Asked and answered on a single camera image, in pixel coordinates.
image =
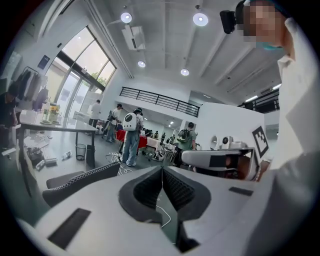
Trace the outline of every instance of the white stitching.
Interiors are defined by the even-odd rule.
[[[56,191],[56,190],[63,190],[63,189],[66,189],[67,187],[71,186],[71,184],[75,184],[77,181],[80,181],[81,179],[85,178],[85,177],[89,177],[90,175],[93,175],[93,174],[97,174],[97,173],[100,173],[101,171],[104,171],[105,169],[108,169],[110,167],[113,167],[113,166],[116,166],[116,165],[120,165],[119,162],[115,162],[115,163],[111,163],[107,166],[104,166],[104,167],[101,167],[101,168],[98,168],[98,169],[93,169],[93,170],[90,170],[90,171],[87,171],[85,172],[84,174],[76,177],[76,178],[73,178],[71,180],[69,180],[66,184],[63,184],[61,186],[57,186],[57,187],[53,187],[53,188],[50,188],[49,190],[51,191]]]

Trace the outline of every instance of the railing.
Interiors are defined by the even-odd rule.
[[[156,104],[159,106],[163,106],[172,110],[180,111],[186,113],[188,115],[198,117],[200,107],[192,105],[190,103],[167,97],[161,94],[138,90],[129,87],[122,87],[122,91],[120,96]]]
[[[238,107],[264,114],[279,110],[279,89],[273,90],[263,96],[256,98],[255,100],[244,102]]]

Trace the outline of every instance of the round ceiling light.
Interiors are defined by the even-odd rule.
[[[146,66],[146,63],[144,63],[143,61],[139,61],[138,65],[139,67],[144,68]]]
[[[205,25],[208,24],[209,20],[208,20],[208,17],[206,15],[204,15],[203,13],[196,13],[194,16],[193,16],[193,22],[200,26],[200,27],[203,27]]]
[[[181,75],[183,76],[188,76],[189,75],[189,70],[188,69],[181,69]]]
[[[128,12],[122,13],[120,18],[124,23],[130,23],[132,21],[132,16]]]

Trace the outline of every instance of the blue jeans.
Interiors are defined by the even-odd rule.
[[[109,141],[109,142],[111,142],[112,139],[114,138],[115,127],[116,127],[115,124],[111,124],[111,123],[110,123],[109,131],[108,131],[108,133],[107,133],[107,135],[106,135],[106,140]]]
[[[139,145],[139,133],[135,131],[127,131],[124,137],[122,161],[128,161],[129,165],[133,165],[136,160],[137,149]]]

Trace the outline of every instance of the red tablecloth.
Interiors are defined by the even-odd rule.
[[[116,132],[116,139],[118,141],[124,142],[125,141],[125,135],[126,135],[126,131],[125,130],[118,130]],[[147,146],[147,143],[148,143],[147,137],[144,137],[144,136],[140,135],[138,149],[145,148]]]

